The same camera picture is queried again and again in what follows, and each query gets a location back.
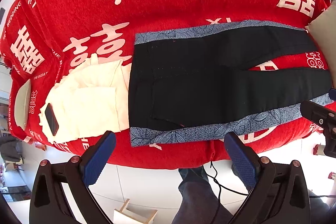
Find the blue jeans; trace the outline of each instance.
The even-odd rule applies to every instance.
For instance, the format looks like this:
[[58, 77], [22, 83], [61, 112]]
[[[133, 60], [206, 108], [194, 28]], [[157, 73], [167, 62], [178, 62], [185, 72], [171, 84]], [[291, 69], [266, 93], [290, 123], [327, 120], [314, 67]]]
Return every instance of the blue jeans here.
[[[182, 204], [172, 224], [210, 224], [218, 206], [218, 198], [213, 193], [204, 167], [179, 169], [182, 182], [179, 191]], [[319, 223], [327, 214], [329, 206], [320, 198], [310, 199], [311, 224]], [[220, 205], [215, 224], [227, 224], [232, 214]]]

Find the blue patterned cloth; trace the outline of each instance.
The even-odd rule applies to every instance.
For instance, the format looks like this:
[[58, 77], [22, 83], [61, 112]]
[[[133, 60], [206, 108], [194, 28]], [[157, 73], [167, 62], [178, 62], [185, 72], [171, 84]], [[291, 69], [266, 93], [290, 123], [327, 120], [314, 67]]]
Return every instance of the blue patterned cloth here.
[[[333, 101], [328, 94], [311, 100], [319, 105], [328, 105]], [[208, 124], [199, 127], [181, 128], [170, 131], [158, 131], [149, 128], [130, 128], [132, 146], [165, 143], [185, 143], [223, 139], [225, 134], [233, 131], [237, 135], [245, 135], [268, 129], [286, 122], [301, 118], [300, 104], [252, 114], [238, 121], [225, 124]]]
[[166, 30], [159, 32], [146, 32], [137, 33], [135, 35], [135, 45], [147, 43], [150, 41], [164, 40], [164, 39], [182, 39], [182, 38], [195, 38], [195, 37], [205, 37], [206, 35], [211, 35], [215, 33], [220, 33], [222, 31], [237, 29], [242, 27], [257, 27], [257, 26], [273, 26], [282, 27], [294, 30], [304, 31], [305, 29], [296, 28], [293, 26], [272, 22], [272, 21], [260, 21], [260, 20], [244, 20], [241, 22], [229, 22], [229, 23], [219, 23], [204, 25], [199, 27], [190, 27], [184, 29], [176, 30]]

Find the blue gripper pad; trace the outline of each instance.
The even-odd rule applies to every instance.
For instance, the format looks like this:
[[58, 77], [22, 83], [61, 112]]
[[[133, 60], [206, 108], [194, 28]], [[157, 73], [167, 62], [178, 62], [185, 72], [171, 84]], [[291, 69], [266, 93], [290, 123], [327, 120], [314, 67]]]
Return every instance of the blue gripper pad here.
[[111, 131], [106, 131], [100, 140], [90, 146], [82, 156], [80, 171], [86, 187], [95, 184], [110, 158], [115, 146], [116, 136]]
[[333, 101], [336, 101], [336, 89], [331, 88], [329, 90], [329, 98]]
[[224, 144], [242, 182], [245, 186], [253, 188], [260, 172], [258, 155], [250, 147], [245, 146], [234, 132], [225, 135]]

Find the bolt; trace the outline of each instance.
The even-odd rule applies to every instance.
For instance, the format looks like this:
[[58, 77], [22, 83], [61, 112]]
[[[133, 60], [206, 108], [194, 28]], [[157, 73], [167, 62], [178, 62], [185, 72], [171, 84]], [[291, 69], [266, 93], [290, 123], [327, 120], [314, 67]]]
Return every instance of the bolt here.
[[293, 161], [293, 165], [294, 165], [295, 167], [299, 167], [299, 166], [301, 165], [301, 163], [300, 163], [298, 160], [294, 160], [294, 161]]
[[41, 161], [40, 165], [41, 166], [46, 166], [48, 164], [48, 161], [47, 160], [43, 160]]
[[264, 164], [267, 164], [267, 163], [269, 163], [269, 158], [261, 157], [261, 162], [264, 163]]
[[71, 162], [74, 163], [74, 164], [75, 164], [76, 162], [79, 162], [79, 157], [78, 157], [78, 156], [74, 156], [74, 157], [72, 157], [72, 158], [71, 158]]

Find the red blanket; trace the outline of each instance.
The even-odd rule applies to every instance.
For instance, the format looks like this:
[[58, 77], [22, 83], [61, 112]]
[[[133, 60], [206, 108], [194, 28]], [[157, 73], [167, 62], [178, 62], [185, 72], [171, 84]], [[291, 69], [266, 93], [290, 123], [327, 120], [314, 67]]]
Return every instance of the red blanket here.
[[[123, 59], [124, 65], [128, 64], [136, 33], [246, 19], [304, 27], [329, 5], [330, 0], [16, 0], [0, 40], [5, 62], [14, 68], [10, 130], [21, 139], [29, 136], [49, 144], [38, 114], [51, 87], [94, 52], [100, 58]], [[327, 69], [322, 53], [317, 52], [280, 57], [254, 69], [300, 66]], [[23, 131], [15, 124], [13, 101], [28, 79], [32, 92], [28, 124]], [[262, 152], [306, 136], [310, 125], [301, 118], [249, 134], [246, 143]], [[167, 144], [159, 150], [131, 148], [128, 131], [116, 135], [117, 147], [109, 160], [113, 164], [174, 169], [228, 158], [221, 141]], [[88, 138], [54, 146], [81, 155], [97, 140]]]

